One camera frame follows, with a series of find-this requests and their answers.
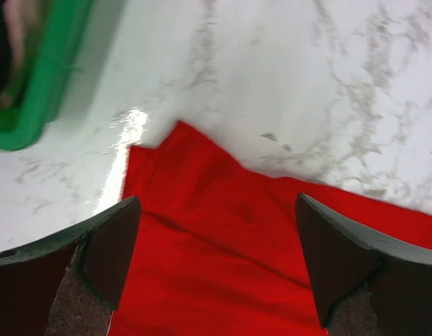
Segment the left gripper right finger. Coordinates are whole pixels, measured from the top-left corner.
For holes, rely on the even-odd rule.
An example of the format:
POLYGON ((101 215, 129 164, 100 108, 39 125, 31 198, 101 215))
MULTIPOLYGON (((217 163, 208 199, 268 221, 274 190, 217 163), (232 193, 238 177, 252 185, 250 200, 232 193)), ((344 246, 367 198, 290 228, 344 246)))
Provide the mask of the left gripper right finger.
POLYGON ((319 323, 329 335, 432 335, 432 250, 304 193, 295 214, 319 323))

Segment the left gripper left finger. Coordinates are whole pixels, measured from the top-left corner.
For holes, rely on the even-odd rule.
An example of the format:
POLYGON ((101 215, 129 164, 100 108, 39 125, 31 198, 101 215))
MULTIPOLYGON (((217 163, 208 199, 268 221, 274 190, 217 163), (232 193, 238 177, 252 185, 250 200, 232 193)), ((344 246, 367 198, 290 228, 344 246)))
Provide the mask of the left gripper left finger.
POLYGON ((128 197, 0 252, 0 335, 107 335, 132 260, 141 204, 128 197))

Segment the plain red t-shirt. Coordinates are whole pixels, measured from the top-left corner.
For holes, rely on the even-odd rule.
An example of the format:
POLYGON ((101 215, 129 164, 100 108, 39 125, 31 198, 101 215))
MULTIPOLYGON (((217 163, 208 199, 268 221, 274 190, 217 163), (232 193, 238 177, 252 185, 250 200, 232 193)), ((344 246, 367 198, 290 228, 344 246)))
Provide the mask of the plain red t-shirt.
POLYGON ((295 219, 307 193, 432 249, 432 216, 296 178, 249 171, 177 122, 130 149, 124 196, 142 212, 111 335, 322 335, 295 219))

